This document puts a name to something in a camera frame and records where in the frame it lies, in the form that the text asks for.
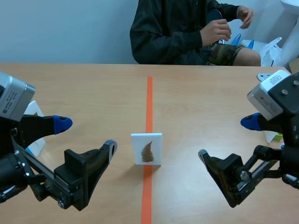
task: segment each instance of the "robotic arm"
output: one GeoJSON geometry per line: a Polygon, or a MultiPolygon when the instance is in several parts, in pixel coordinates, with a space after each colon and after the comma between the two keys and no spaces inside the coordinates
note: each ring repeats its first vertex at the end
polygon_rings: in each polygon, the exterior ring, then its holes
{"type": "Polygon", "coordinates": [[[0,72],[0,203],[29,185],[38,201],[50,196],[61,208],[74,206],[80,211],[88,205],[117,144],[108,140],[100,149],[83,154],[65,150],[64,164],[52,172],[24,149],[39,138],[66,131],[72,121],[23,115],[34,93],[33,86],[0,72]]]}
{"type": "Polygon", "coordinates": [[[245,164],[236,154],[222,160],[210,157],[206,150],[199,151],[199,158],[232,208],[264,178],[282,178],[299,189],[299,75],[277,71],[247,98],[260,113],[243,118],[241,125],[250,130],[282,133],[285,143],[279,149],[257,146],[245,164]],[[263,163],[250,172],[258,160],[263,163]],[[278,170],[270,170],[276,162],[278,170]]]}

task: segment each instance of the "wooden table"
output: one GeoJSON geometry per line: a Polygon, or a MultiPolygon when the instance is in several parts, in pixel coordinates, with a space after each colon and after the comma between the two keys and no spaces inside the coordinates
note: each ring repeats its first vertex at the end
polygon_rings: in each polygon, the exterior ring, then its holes
{"type": "Polygon", "coordinates": [[[145,132],[147,76],[154,77],[154,132],[163,133],[163,165],[153,171],[153,224],[280,224],[298,222],[299,192],[264,180],[235,209],[229,207],[197,153],[246,161],[262,133],[240,126],[256,112],[246,94],[260,72],[278,68],[146,65],[0,64],[36,87],[45,115],[72,118],[67,132],[46,138],[39,159],[54,169],[63,151],[78,153],[114,139],[119,147],[88,207],[38,202],[30,189],[0,205],[6,224],[140,224],[143,167],[134,165],[131,133],[145,132]]]}

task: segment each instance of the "blue gripper fingertip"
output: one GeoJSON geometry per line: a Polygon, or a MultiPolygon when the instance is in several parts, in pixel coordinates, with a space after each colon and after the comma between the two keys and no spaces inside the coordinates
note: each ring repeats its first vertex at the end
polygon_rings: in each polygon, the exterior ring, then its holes
{"type": "Polygon", "coordinates": [[[61,119],[59,116],[54,115],[54,134],[59,134],[68,130],[72,125],[73,121],[70,118],[61,119]]]}
{"type": "Polygon", "coordinates": [[[249,130],[261,131],[261,127],[258,121],[258,113],[252,114],[241,120],[241,125],[249,130]]]}

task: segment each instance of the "white card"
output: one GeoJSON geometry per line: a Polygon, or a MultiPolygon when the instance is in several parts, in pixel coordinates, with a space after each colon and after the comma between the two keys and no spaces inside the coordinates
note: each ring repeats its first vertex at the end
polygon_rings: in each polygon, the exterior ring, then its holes
{"type": "Polygon", "coordinates": [[[162,133],[131,134],[136,165],[162,165],[162,133]]]}
{"type": "Polygon", "coordinates": [[[272,142],[272,140],[275,138],[275,136],[278,134],[277,132],[271,132],[271,131],[264,131],[266,141],[267,143],[272,142]]]}
{"type": "MultiPolygon", "coordinates": [[[[39,106],[37,105],[36,101],[32,101],[30,104],[28,104],[24,114],[38,115],[40,117],[43,117],[43,113],[39,108],[39,106]]],[[[38,157],[45,144],[46,142],[43,138],[38,139],[37,141],[33,142],[30,146],[28,146],[26,148],[26,151],[30,154],[33,154],[35,157],[38,157]]]]}

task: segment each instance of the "sleeve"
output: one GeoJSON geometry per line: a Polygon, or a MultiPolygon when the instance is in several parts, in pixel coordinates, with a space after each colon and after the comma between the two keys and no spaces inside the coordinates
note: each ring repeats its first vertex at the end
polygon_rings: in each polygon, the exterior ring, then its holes
{"type": "Polygon", "coordinates": [[[168,64],[180,54],[202,47],[200,32],[163,35],[162,0],[139,0],[130,31],[134,59],[139,64],[168,64]]]}
{"type": "Polygon", "coordinates": [[[229,4],[219,4],[216,0],[212,0],[208,3],[208,10],[213,8],[218,9],[222,17],[228,22],[237,19],[237,10],[239,6],[233,6],[229,4]]]}

